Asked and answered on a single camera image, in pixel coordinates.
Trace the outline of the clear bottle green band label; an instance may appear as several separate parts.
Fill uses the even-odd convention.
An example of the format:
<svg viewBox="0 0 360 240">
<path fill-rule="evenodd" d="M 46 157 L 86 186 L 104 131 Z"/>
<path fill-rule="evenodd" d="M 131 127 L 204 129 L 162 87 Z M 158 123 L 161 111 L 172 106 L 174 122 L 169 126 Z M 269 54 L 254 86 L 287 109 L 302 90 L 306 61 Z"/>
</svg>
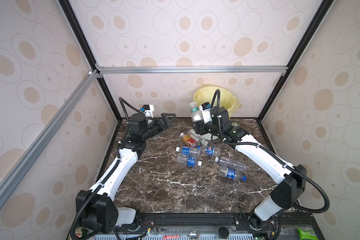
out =
<svg viewBox="0 0 360 240">
<path fill-rule="evenodd" d="M 196 102 L 191 102 L 189 104 L 190 110 L 191 110 L 191 118 L 193 122 L 198 122 L 203 120 L 203 115 L 201 110 L 199 109 L 199 106 Z"/>
</svg>

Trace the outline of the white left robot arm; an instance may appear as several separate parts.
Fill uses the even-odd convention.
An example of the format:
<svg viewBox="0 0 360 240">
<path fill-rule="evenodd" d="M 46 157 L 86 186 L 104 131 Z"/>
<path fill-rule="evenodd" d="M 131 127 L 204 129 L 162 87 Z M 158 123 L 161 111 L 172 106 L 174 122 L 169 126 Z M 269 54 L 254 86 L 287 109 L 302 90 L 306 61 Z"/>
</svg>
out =
<svg viewBox="0 0 360 240">
<path fill-rule="evenodd" d="M 81 190 L 76 196 L 77 213 L 70 229 L 73 240 L 78 239 L 78 227 L 91 230 L 88 239 L 97 233 L 108 234 L 117 226 L 139 226 L 138 211 L 118 208 L 114 200 L 127 173 L 146 149 L 147 139 L 169 128 L 175 117 L 172 113 L 162 113 L 160 118 L 153 118 L 139 112 L 129 118 L 128 136 L 122 139 L 113 163 L 89 190 Z"/>
</svg>

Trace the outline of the soda water bottle blue label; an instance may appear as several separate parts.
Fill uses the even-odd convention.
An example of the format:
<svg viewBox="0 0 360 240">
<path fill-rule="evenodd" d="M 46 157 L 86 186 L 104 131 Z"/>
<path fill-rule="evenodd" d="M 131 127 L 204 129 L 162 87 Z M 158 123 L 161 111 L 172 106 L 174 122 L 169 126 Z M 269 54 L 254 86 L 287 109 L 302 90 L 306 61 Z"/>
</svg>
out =
<svg viewBox="0 0 360 240">
<path fill-rule="evenodd" d="M 189 155 L 184 155 L 181 153 L 178 153 L 177 155 L 177 161 L 183 165 L 187 165 L 189 167 L 201 167 L 202 166 L 202 161 L 198 160 L 196 157 L 194 156 L 189 156 Z"/>
</svg>

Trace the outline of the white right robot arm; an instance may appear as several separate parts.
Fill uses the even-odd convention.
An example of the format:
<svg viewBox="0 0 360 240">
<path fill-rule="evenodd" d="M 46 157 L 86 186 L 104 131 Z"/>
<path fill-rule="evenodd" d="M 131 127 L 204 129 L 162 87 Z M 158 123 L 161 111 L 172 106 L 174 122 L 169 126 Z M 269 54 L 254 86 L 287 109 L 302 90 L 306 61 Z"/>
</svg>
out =
<svg viewBox="0 0 360 240">
<path fill-rule="evenodd" d="M 304 167 L 294 167 L 260 144 L 247 130 L 230 121 L 228 111 L 221 108 L 191 108 L 193 128 L 199 135 L 210 134 L 249 157 L 277 183 L 268 197 L 251 212 L 248 220 L 260 229 L 273 215 L 290 209 L 305 190 Z"/>
</svg>

